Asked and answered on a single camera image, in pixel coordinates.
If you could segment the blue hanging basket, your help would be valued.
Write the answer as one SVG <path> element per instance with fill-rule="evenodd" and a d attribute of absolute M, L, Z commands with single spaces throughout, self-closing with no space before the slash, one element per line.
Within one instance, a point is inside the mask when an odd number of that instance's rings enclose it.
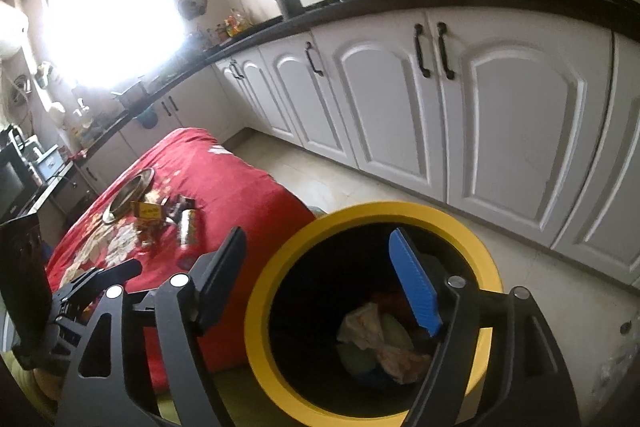
<path fill-rule="evenodd" d="M 140 126 L 145 130 L 154 129 L 158 124 L 158 116 L 153 105 L 143 109 L 140 114 L 134 117 Z"/>

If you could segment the yellow small box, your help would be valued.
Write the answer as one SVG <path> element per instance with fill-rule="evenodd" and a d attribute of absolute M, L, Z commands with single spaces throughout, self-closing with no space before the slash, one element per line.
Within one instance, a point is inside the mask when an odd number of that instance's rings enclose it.
<path fill-rule="evenodd" d="M 145 202 L 139 200 L 139 202 L 133 202 L 131 204 L 132 213 L 137 220 L 140 221 L 163 221 L 164 214 L 161 205 L 155 204 L 155 202 Z"/>

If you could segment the red floral table cloth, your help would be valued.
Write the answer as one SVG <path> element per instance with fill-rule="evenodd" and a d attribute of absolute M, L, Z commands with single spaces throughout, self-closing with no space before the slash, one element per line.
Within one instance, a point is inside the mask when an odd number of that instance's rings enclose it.
<path fill-rule="evenodd" d="M 189 262 L 180 258 L 175 228 L 164 228 L 150 246 L 142 246 L 131 216 L 112 225 L 102 221 L 117 192 L 145 168 L 154 171 L 146 194 L 150 202 L 178 195 L 194 199 L 208 253 L 216 251 L 233 228 L 246 234 L 246 257 L 224 314 L 198 340 L 209 372 L 241 366 L 247 361 L 245 311 L 259 274 L 286 241 L 314 221 L 314 215 L 269 173 L 233 155 L 204 129 L 170 132 L 99 195 L 54 248 L 46 269 L 49 285 L 57 291 L 91 268 L 137 259 L 142 272 L 126 285 L 133 293 L 157 288 L 171 275 L 189 269 Z"/>

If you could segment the round wall fan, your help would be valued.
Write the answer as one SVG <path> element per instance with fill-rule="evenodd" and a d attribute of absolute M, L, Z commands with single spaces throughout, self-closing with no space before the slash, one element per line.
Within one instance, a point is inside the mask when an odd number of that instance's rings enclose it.
<path fill-rule="evenodd" d="M 195 20 L 207 11 L 208 0 L 179 0 L 178 11 L 185 20 Z"/>

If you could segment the dark cylindrical canister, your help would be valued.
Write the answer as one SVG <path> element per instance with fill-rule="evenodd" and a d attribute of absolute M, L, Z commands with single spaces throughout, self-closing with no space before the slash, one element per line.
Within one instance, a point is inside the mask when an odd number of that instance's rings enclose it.
<path fill-rule="evenodd" d="M 292 20 L 305 13 L 302 0 L 276 0 L 276 3 L 284 20 Z"/>

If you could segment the white cabinet row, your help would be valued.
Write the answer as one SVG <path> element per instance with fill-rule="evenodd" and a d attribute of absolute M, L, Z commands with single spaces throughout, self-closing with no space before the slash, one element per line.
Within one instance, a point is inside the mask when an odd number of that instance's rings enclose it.
<path fill-rule="evenodd" d="M 572 18 L 432 9 L 239 51 L 160 127 L 266 132 L 639 283 L 639 45 Z"/>

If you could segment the metal pot by window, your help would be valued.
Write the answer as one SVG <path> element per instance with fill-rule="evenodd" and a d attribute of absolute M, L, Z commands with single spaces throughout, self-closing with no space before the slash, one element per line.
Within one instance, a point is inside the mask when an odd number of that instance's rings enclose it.
<path fill-rule="evenodd" d="M 141 80 L 136 81 L 124 91 L 112 91 L 111 95 L 124 109 L 137 107 L 149 98 L 149 92 Z"/>

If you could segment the round metal plate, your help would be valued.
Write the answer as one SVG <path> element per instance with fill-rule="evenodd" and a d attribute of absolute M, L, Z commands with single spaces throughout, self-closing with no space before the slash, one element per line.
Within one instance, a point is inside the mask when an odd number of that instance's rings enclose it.
<path fill-rule="evenodd" d="M 112 225 L 126 216 L 131 210 L 132 204 L 140 202 L 144 194 L 149 191 L 154 174 L 153 168 L 145 168 L 126 182 L 103 211 L 102 223 L 104 225 Z"/>

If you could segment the black kitchen countertop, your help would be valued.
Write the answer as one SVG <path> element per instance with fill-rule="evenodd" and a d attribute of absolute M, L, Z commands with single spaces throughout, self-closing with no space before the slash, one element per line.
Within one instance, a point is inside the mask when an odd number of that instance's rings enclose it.
<path fill-rule="evenodd" d="M 631 0 L 323 0 L 308 6 L 288 20 L 280 16 L 273 17 L 225 44 L 210 46 L 193 54 L 183 65 L 177 67 L 177 72 L 165 86 L 147 95 L 133 109 L 125 109 L 118 114 L 96 142 L 72 158 L 70 167 L 76 171 L 85 167 L 100 148 L 105 146 L 107 140 L 132 118 L 141 114 L 161 96 L 180 86 L 188 77 L 223 58 L 328 23 L 397 11 L 434 8 L 498 8 L 553 14 L 611 29 L 634 41 L 639 39 L 639 5 Z"/>

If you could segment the yellow rimmed black trash bin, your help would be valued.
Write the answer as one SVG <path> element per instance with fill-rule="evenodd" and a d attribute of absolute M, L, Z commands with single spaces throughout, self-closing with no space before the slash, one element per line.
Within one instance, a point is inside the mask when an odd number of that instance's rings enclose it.
<path fill-rule="evenodd" d="M 318 218 L 267 262 L 245 317 L 250 368 L 270 401 L 305 426 L 399 426 L 420 381 L 395 381 L 372 349 L 343 338 L 382 326 L 389 343 L 434 355 L 390 261 L 402 228 L 452 275 L 502 291 L 491 254 L 460 221 L 412 202 L 369 202 Z"/>

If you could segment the silver snack wrapper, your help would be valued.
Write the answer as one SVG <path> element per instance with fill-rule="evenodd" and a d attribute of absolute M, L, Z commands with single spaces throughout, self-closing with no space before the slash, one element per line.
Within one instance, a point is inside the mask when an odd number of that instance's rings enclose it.
<path fill-rule="evenodd" d="M 178 247 L 183 253 L 192 253 L 198 246 L 198 210 L 186 208 L 178 223 Z"/>

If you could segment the colourful condiment bottles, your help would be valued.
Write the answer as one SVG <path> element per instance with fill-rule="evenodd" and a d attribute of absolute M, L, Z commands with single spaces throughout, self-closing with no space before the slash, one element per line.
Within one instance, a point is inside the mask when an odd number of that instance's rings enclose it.
<path fill-rule="evenodd" d="M 220 42 L 234 38 L 252 27 L 250 20 L 240 11 L 232 10 L 230 14 L 216 26 L 216 35 Z"/>

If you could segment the crumpled trash in bin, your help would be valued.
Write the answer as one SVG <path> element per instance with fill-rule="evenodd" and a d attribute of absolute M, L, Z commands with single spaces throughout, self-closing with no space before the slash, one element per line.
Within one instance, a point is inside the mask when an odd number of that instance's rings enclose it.
<path fill-rule="evenodd" d="M 367 303 L 344 318 L 337 335 L 337 352 L 350 375 L 382 369 L 397 384 L 416 383 L 432 364 L 431 355 L 416 350 L 395 317 Z"/>

